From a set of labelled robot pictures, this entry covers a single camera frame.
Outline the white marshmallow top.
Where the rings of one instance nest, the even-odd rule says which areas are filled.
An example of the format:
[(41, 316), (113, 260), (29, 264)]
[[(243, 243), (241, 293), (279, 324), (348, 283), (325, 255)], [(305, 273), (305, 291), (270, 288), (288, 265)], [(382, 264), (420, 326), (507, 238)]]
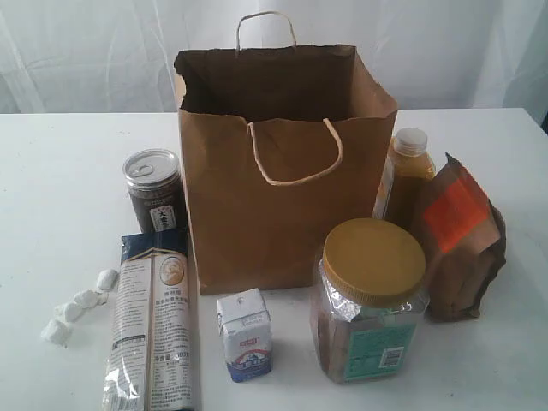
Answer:
[(98, 274), (97, 279), (97, 289), (100, 292), (110, 292), (114, 285), (116, 284), (116, 280), (118, 279), (119, 273), (118, 271), (114, 269), (106, 269), (101, 271)]

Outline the long pasta packet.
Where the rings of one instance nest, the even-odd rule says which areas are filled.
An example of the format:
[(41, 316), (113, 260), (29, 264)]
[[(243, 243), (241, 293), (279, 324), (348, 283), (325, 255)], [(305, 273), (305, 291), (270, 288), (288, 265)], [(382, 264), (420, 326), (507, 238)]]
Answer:
[(104, 378), (104, 410), (193, 410), (188, 239), (127, 235)]

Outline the white marshmallow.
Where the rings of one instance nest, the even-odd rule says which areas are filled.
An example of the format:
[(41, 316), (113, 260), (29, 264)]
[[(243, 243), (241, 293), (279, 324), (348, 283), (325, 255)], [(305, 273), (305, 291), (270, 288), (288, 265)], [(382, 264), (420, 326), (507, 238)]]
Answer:
[(116, 284), (116, 280), (118, 279), (119, 273), (118, 271), (114, 269), (106, 269), (101, 271), (98, 274), (97, 279), (97, 289), (100, 292), (110, 292), (114, 285)]
[(63, 303), (54, 308), (56, 319), (62, 321), (63, 323), (69, 324), (77, 321), (82, 316), (84, 311), (85, 309), (83, 307), (73, 301)]
[(79, 307), (91, 309), (104, 304), (104, 295), (92, 289), (87, 289), (76, 293), (73, 300)]
[(40, 332), (40, 338), (48, 343), (66, 347), (71, 333), (72, 330), (62, 321), (51, 319)]

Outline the dark tea can silver lid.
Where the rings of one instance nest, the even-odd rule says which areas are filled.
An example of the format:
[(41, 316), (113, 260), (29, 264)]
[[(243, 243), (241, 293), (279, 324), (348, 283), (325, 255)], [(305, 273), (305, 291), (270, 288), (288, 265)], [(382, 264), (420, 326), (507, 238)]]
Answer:
[(143, 233), (188, 227), (180, 163), (176, 154), (165, 149), (136, 152), (125, 161), (122, 171)]

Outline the brown paper bag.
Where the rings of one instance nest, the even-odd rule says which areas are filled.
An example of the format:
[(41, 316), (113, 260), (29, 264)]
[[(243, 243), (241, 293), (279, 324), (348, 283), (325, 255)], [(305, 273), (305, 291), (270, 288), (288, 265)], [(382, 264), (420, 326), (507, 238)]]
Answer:
[(396, 101), (352, 45), (183, 50), (174, 67), (200, 293), (309, 286), (331, 229), (372, 215)]

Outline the brown pouch orange label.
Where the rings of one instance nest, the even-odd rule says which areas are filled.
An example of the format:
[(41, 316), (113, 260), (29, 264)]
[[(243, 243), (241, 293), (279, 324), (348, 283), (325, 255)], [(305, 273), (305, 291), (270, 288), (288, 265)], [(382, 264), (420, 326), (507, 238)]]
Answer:
[(506, 263), (506, 226), (482, 187), (450, 155), (421, 189), (411, 234), (426, 256), (424, 284), (437, 321), (477, 318), (490, 283)]

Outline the clear jar yellow lid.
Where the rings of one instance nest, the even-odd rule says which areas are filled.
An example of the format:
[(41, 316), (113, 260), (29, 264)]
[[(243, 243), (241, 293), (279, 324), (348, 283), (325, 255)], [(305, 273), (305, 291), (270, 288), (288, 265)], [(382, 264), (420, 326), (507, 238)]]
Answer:
[(348, 384), (397, 374), (429, 304), (420, 244), (393, 223), (348, 220), (326, 236), (314, 271), (311, 328), (327, 377)]

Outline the small white blue milk carton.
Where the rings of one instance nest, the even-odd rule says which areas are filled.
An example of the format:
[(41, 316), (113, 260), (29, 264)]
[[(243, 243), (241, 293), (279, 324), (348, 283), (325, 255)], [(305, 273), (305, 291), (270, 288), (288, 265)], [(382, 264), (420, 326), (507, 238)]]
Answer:
[(226, 367), (234, 382), (271, 371), (271, 316), (259, 289), (218, 299), (217, 323)]

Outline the yellow grain bottle white cap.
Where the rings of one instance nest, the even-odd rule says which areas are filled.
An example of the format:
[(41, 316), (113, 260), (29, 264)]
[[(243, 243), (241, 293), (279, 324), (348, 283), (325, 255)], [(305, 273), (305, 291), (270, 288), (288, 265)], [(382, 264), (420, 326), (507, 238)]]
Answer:
[(436, 174), (427, 134), (401, 128), (390, 141), (372, 216), (409, 230), (420, 191)]

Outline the white marshmallow bottom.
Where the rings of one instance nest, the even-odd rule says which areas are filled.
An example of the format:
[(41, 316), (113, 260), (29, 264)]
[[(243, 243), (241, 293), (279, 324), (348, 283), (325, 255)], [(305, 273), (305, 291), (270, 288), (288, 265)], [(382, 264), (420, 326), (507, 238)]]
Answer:
[(40, 332), (40, 338), (48, 343), (66, 347), (71, 333), (72, 330), (62, 321), (51, 319)]

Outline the white backdrop curtain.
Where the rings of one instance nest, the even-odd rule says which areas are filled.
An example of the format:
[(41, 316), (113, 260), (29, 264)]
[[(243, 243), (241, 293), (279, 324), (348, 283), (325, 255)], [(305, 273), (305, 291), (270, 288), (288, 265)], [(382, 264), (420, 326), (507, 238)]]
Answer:
[(403, 109), (547, 110), (544, 1), (4, 1), (4, 113), (176, 107), (183, 49), (346, 44)]

